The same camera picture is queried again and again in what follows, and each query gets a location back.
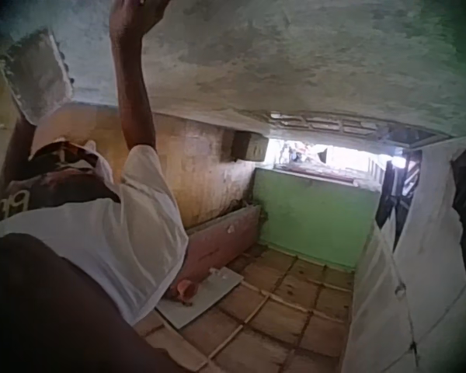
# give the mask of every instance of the white t-shirt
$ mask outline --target white t-shirt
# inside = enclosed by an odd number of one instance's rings
[[[42,240],[100,284],[133,325],[183,265],[188,236],[176,201],[149,146],[130,151],[118,185],[100,177],[105,160],[65,154],[57,150],[61,161],[53,169],[48,154],[42,161],[50,162],[48,172],[11,183],[8,199],[0,201],[0,237],[14,232]]]

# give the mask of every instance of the tiled floor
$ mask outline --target tiled floor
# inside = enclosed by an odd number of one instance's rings
[[[353,274],[260,245],[229,267],[244,282],[199,319],[175,331],[153,312],[137,331],[192,371],[338,371]]]

